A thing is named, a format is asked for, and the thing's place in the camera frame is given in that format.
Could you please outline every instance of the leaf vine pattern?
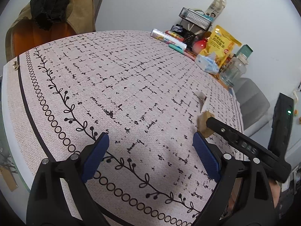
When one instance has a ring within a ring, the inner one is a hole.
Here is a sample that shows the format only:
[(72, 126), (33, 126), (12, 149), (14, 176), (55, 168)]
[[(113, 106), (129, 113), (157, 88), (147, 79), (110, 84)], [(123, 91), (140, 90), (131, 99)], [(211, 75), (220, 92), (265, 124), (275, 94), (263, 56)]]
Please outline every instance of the leaf vine pattern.
[[(50, 84), (48, 85), (48, 87), (50, 89), (54, 89), (53, 94), (59, 94), (62, 102), (64, 103), (66, 109), (64, 110), (65, 114), (70, 114), (71, 117), (70, 118), (65, 118), (64, 121), (68, 121), (68, 123), (72, 124), (73, 122), (76, 122), (79, 127), (76, 128), (76, 131), (78, 132), (84, 132), (87, 136), (89, 136), (92, 140), (96, 141), (97, 139), (97, 135), (98, 133), (96, 131), (94, 131), (94, 127), (91, 126), (89, 128), (88, 127), (88, 122), (84, 121), (83, 123), (80, 123), (75, 115), (74, 115), (74, 108), (75, 105), (74, 104), (68, 104), (67, 101), (69, 100), (69, 96), (68, 96), (68, 91), (64, 91), (63, 92), (63, 88), (58, 88), (57, 85), (53, 82), (53, 80), (55, 79), (55, 76), (53, 76), (53, 71), (50, 68), (46, 67), (46, 57), (42, 56), (40, 54), (40, 51), (38, 49), (38, 47), (35, 47), (35, 53), (34, 55), (36, 56), (36, 58), (39, 58), (41, 63), (40, 65), (38, 65), (38, 69), (42, 69), (43, 73), (46, 73), (48, 76), (48, 79), (46, 79), (47, 81), (50, 82)], [(186, 204), (186, 198), (182, 196), (182, 194), (178, 195), (179, 199), (175, 199), (174, 194), (172, 192), (170, 192), (169, 194), (163, 193), (161, 191), (159, 191), (158, 189), (156, 189), (153, 185), (150, 184), (150, 176), (148, 173), (145, 173), (144, 178), (139, 177), (136, 172), (135, 172), (135, 167), (137, 166), (135, 163), (132, 162), (131, 158), (127, 159), (127, 164), (125, 163), (124, 159), (121, 157), (120, 159), (117, 159), (114, 155), (112, 155), (110, 152), (106, 152), (108, 154), (108, 156), (103, 158), (103, 161), (106, 161), (107, 163), (110, 163), (112, 161), (115, 161), (117, 163), (117, 165), (115, 166), (116, 170), (120, 170), (122, 168), (129, 170), (131, 173), (133, 173), (136, 178), (138, 178), (141, 183), (139, 184), (139, 188), (145, 188), (147, 186), (151, 187), (155, 192), (150, 194), (147, 193), (145, 195), (146, 198), (153, 198), (154, 200), (158, 199), (158, 197), (160, 195), (165, 196), (167, 199), (165, 200), (165, 204), (170, 204), (171, 202), (176, 202), (179, 203), (181, 205), (183, 205), (184, 207), (186, 207), (187, 213), (191, 213), (194, 212), (195, 214), (192, 215), (192, 217), (197, 217), (201, 211), (197, 210), (194, 208), (194, 205), (192, 202), (189, 202), (188, 204)]]

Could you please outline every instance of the wire basket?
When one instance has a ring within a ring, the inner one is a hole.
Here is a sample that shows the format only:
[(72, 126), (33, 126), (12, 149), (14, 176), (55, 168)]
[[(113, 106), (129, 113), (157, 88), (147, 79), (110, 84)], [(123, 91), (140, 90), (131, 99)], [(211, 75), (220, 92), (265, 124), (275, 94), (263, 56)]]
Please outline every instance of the wire basket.
[(197, 25), (201, 29), (207, 31), (211, 26), (211, 21), (207, 19), (205, 16), (191, 10), (184, 8), (182, 9), (179, 17), (187, 20), (188, 22)]

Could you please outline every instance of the gray chair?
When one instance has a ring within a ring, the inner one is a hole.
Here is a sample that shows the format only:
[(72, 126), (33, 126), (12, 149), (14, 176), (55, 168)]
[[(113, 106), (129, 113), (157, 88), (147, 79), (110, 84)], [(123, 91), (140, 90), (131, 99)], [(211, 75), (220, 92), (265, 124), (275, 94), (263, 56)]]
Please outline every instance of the gray chair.
[(233, 87), (243, 119), (243, 127), (248, 127), (257, 122), (267, 112), (270, 103), (249, 78), (240, 78)]

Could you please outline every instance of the wooden block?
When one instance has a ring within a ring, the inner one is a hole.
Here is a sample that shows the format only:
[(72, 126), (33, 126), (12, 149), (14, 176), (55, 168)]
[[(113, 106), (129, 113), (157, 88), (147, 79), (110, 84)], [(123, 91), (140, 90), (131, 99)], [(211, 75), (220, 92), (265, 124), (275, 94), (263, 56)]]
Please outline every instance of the wooden block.
[(7, 170), (4, 167), (0, 167), (0, 171), (8, 188), (11, 191), (14, 191), (18, 186), (10, 170)]
[(198, 132), (200, 132), (205, 138), (210, 137), (214, 133), (214, 131), (206, 126), (206, 121), (210, 117), (214, 117), (214, 114), (210, 113), (209, 111), (205, 111), (198, 117)]

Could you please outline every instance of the glass jar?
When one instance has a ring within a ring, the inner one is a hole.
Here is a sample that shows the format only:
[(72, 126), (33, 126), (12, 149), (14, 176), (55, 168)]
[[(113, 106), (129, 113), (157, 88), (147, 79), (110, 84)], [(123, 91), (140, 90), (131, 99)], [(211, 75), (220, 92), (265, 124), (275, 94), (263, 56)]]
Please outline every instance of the glass jar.
[(247, 64), (247, 57), (244, 54), (240, 54), (237, 58), (232, 58), (228, 69), (220, 73), (220, 80), (228, 87), (233, 87), (237, 80), (246, 73)]

